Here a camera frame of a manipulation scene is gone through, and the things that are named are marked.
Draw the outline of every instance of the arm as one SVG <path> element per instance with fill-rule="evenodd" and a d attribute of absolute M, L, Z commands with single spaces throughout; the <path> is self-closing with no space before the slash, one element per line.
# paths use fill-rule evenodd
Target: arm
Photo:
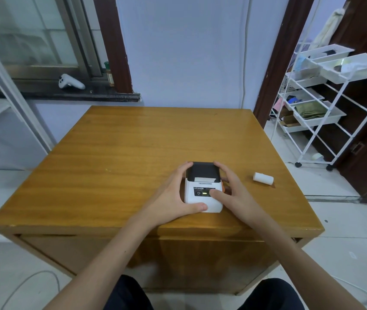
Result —
<path fill-rule="evenodd" d="M 132 216 L 109 244 L 45 309 L 102 309 L 132 255 L 156 226 L 178 217 L 205 211 L 204 203 L 186 204 L 179 196 L 186 162 L 162 184 L 143 208 Z"/>
<path fill-rule="evenodd" d="M 300 296 L 310 310 L 351 309 L 365 307 L 334 280 L 321 266 L 300 249 L 284 230 L 255 202 L 238 176 L 227 166 L 215 162 L 228 178 L 231 195 L 211 190 L 210 195 L 222 202 L 240 220 L 255 229 L 273 250 Z"/>

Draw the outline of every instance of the bottle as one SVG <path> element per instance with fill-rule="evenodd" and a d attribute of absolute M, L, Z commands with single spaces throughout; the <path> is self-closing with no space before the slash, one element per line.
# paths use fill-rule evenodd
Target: bottle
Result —
<path fill-rule="evenodd" d="M 109 62 L 105 62 L 104 67 L 106 67 L 106 74 L 109 80 L 110 87 L 114 87 L 114 81 L 113 81 L 112 71 L 110 71 Z"/>

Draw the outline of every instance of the pink item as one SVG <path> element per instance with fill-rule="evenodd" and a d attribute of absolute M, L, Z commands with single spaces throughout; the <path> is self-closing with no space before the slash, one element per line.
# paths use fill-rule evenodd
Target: pink item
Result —
<path fill-rule="evenodd" d="M 272 108 L 274 110 L 276 110 L 277 112 L 280 112 L 280 109 L 281 109 L 281 98 L 279 98 L 277 100 L 277 102 L 274 104 L 274 106 Z"/>

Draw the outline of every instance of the hand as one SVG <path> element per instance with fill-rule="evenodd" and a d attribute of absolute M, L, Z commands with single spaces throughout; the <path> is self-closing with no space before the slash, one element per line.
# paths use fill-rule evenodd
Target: hand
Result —
<path fill-rule="evenodd" d="M 193 162 L 180 165 L 140 210 L 139 213 L 149 219 L 153 227 L 208 209 L 205 203 L 184 203 L 179 195 L 182 176 L 192 165 Z"/>
<path fill-rule="evenodd" d="M 227 175 L 227 178 L 221 177 L 221 179 L 229 183 L 229 187 L 225 187 L 225 193 L 211 189 L 211 197 L 230 209 L 238 219 L 251 226 L 254 220 L 260 217 L 264 211 L 229 167 L 216 161 L 214 161 L 214 164 Z"/>

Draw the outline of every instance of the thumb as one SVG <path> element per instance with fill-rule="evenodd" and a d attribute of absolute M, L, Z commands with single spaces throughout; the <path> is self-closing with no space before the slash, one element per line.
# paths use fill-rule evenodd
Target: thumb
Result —
<path fill-rule="evenodd" d="M 224 205 L 229 205 L 232 200 L 232 197 L 230 195 L 227 195 L 226 193 L 223 193 L 222 191 L 216 189 L 210 190 L 210 196 Z"/>
<path fill-rule="evenodd" d="M 208 210 L 208 206 L 202 202 L 185 204 L 185 215 L 199 213 L 205 210 Z"/>

